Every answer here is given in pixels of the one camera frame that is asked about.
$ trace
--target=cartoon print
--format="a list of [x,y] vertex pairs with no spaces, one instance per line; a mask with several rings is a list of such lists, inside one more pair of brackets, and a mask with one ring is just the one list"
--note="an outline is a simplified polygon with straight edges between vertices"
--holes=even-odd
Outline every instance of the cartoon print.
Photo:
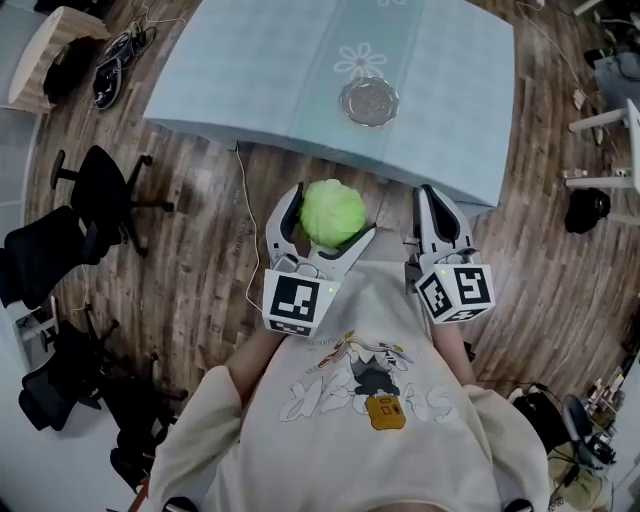
[[413,361],[402,347],[370,344],[351,331],[306,372],[312,375],[329,365],[338,365],[330,377],[318,377],[310,385],[300,381],[293,384],[292,396],[280,411],[280,421],[310,418],[318,409],[324,414],[349,403],[358,414],[369,416],[375,430],[402,429],[409,410],[424,422],[429,421],[431,409],[436,410],[433,420],[437,423],[457,418],[453,401],[442,386],[425,395],[414,383],[402,381],[400,376],[410,364]]

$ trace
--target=black office chair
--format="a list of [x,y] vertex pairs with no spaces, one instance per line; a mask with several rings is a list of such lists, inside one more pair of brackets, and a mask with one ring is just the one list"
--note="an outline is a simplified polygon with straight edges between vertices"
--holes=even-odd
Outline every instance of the black office chair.
[[37,430],[46,427],[62,430],[78,402],[101,409],[98,400],[105,380],[105,360],[119,364],[104,348],[104,341],[118,327],[118,322],[112,322],[107,333],[98,338],[89,318],[90,310],[90,306],[85,308],[89,333],[62,322],[60,333],[51,340],[55,353],[22,379],[18,403]]
[[96,247],[78,225],[77,214],[63,206],[9,233],[0,249],[0,300],[40,306],[71,269],[100,261]]
[[75,181],[71,194],[71,208],[80,216],[87,228],[87,239],[95,245],[106,247],[126,243],[131,237],[138,254],[146,257],[147,248],[140,247],[138,234],[133,224],[133,208],[162,208],[174,210],[173,203],[163,200],[133,201],[133,188],[143,165],[149,166],[153,159],[141,155],[133,173],[125,182],[120,169],[100,147],[93,146],[85,156],[80,170],[71,171],[62,167],[65,152],[60,150],[51,173],[51,188],[55,190],[59,179]]

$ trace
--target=wooden floor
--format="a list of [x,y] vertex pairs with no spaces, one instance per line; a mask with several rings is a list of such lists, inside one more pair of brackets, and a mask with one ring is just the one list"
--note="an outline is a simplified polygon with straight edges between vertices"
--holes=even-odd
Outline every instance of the wooden floor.
[[[597,172],[606,155],[596,149],[590,131],[566,130],[581,114],[571,101],[572,74],[553,46],[522,19],[513,0],[476,3],[514,25],[517,76],[500,206],[474,225],[476,243],[492,265],[498,304],[491,314],[464,325],[465,338],[478,354],[474,367],[481,379],[538,380],[558,395],[582,393],[621,361],[620,344],[638,307],[638,228],[601,222],[586,235],[565,231],[569,194],[562,185],[562,169]],[[158,1],[150,17],[188,19],[197,4]],[[582,53],[601,43],[599,29],[589,16],[577,20],[559,11],[556,2],[548,4],[539,13],[527,13],[559,42],[586,83],[591,75]],[[572,7],[569,0],[560,4]],[[126,28],[133,14],[128,0],[115,0],[106,18],[109,30],[116,34]],[[100,265],[87,267],[89,301],[99,325],[112,318],[121,323],[113,345],[118,351],[137,362],[158,352],[159,378],[192,391],[204,369],[223,362],[251,334],[259,317],[244,298],[255,256],[235,155],[142,120],[182,28],[181,22],[158,25],[157,40],[129,70],[113,109],[99,112],[92,106],[87,80],[45,120],[27,216],[33,221],[68,203],[68,182],[55,193],[49,187],[58,149],[67,152],[73,169],[89,147],[99,144],[125,176],[139,154],[153,155],[153,166],[140,176],[138,195],[167,198],[177,211],[140,212],[136,222],[149,244],[149,257],[140,259],[131,245],[112,248]],[[624,153],[624,130],[614,130],[614,139]],[[379,225],[409,231],[411,190],[406,186],[381,185],[365,172],[269,147],[249,147],[243,157],[260,228],[294,183],[336,177],[361,191]],[[612,198],[617,211],[638,209],[634,194],[616,192]],[[264,262],[264,238],[261,251]],[[261,274],[250,291],[255,300],[261,297]],[[84,300],[82,268],[68,275],[55,294],[61,310],[81,325],[80,313],[72,310]]]

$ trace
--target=green cabbage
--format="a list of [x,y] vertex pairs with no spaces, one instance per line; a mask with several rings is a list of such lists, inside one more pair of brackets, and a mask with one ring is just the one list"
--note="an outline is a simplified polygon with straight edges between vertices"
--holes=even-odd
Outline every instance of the green cabbage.
[[338,247],[360,231],[367,209],[360,193],[338,180],[309,185],[300,212],[307,236],[325,247]]

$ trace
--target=white wall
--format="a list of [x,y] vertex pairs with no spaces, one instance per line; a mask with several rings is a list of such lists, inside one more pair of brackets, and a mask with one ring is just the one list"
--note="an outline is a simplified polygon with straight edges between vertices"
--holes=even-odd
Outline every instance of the white wall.
[[0,108],[0,246],[24,218],[35,130],[39,119],[30,112]]
[[617,433],[611,442],[618,462],[609,472],[616,488],[614,512],[627,512],[634,501],[640,499],[640,494],[634,496],[629,489],[640,484],[640,364],[637,358],[622,390],[626,393],[625,401],[617,414]]
[[[46,16],[31,11],[35,0],[9,0],[0,6],[0,107],[22,51]],[[20,227],[25,197],[25,170],[36,126],[28,112],[0,108],[0,245]]]
[[76,405],[62,432],[38,432],[14,361],[0,343],[0,499],[12,512],[126,512],[134,494],[109,463],[118,428],[106,408]]
[[18,0],[15,5],[0,6],[0,104],[8,102],[9,86],[22,51],[46,19],[44,14],[24,8],[30,3]]

